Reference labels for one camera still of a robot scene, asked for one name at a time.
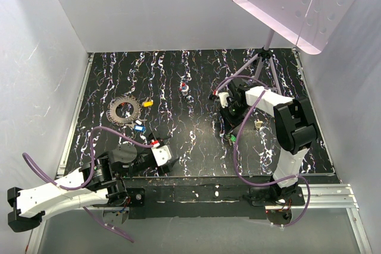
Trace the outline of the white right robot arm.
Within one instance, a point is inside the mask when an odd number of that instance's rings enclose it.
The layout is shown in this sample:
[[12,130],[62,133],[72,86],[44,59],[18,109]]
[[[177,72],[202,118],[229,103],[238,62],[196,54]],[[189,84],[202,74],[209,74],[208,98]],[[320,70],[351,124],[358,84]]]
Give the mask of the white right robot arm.
[[272,116],[280,145],[277,167],[268,183],[253,183],[248,199],[253,202],[273,202],[282,205],[300,190],[298,180],[302,161],[319,136],[312,106],[307,98],[294,99],[272,92],[263,86],[245,87],[231,84],[228,92],[218,92],[220,114],[226,133],[238,130],[234,153],[246,122],[255,109]]

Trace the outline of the key with green tag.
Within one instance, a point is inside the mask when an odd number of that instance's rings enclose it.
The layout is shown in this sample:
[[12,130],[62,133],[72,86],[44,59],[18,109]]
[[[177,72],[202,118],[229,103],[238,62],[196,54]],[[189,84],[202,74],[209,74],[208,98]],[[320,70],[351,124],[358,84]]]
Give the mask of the key with green tag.
[[226,139],[228,140],[229,145],[231,145],[231,146],[234,145],[236,142],[236,137],[233,134],[228,134],[226,136]]

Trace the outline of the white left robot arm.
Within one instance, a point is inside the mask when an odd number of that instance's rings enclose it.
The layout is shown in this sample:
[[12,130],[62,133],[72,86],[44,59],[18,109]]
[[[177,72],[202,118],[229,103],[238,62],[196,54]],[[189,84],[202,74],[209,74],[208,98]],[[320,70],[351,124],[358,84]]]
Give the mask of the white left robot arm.
[[165,140],[150,134],[150,148],[121,143],[53,183],[32,189],[13,187],[7,191],[12,207],[8,226],[16,233],[32,230],[42,221],[60,213],[88,206],[115,206],[123,211],[143,206],[145,190],[129,187],[124,179],[151,169],[160,175],[169,173],[178,159]]

